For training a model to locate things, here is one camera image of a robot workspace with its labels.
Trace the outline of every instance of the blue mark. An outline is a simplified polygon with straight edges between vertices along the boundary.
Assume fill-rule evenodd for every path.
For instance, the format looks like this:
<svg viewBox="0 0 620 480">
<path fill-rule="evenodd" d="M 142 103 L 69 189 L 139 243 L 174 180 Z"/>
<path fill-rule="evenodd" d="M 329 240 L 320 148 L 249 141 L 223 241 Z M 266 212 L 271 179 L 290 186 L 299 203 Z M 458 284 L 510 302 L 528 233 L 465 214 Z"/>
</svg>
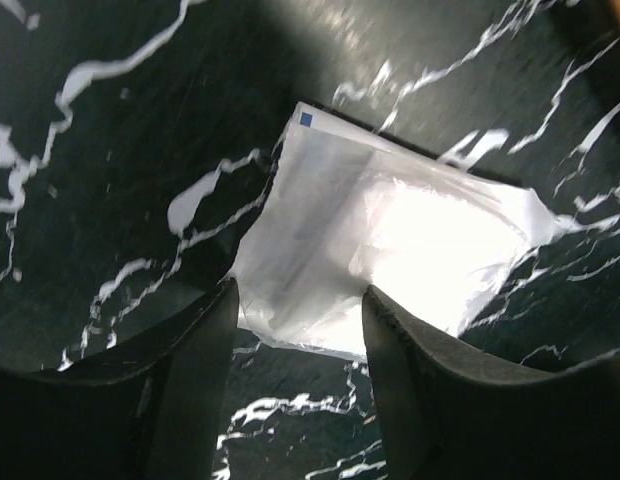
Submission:
<svg viewBox="0 0 620 480">
<path fill-rule="evenodd" d="M 301 125 L 304 127 L 310 127 L 312 125 L 312 115 L 309 113 L 303 112 L 301 114 Z"/>
</svg>

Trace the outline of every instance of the clear plastic wrapper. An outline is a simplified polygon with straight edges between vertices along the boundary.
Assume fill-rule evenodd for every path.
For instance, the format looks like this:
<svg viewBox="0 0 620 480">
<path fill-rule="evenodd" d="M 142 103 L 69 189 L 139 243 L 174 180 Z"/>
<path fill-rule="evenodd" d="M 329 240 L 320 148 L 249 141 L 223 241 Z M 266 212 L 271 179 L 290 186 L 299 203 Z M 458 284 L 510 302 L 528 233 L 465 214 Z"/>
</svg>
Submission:
<svg viewBox="0 0 620 480">
<path fill-rule="evenodd" d="M 306 105 L 282 141 L 272 192 L 231 269 L 240 326 L 268 345 L 365 361 L 369 284 L 458 336 L 517 262 L 560 234 L 533 191 L 438 164 Z"/>
</svg>

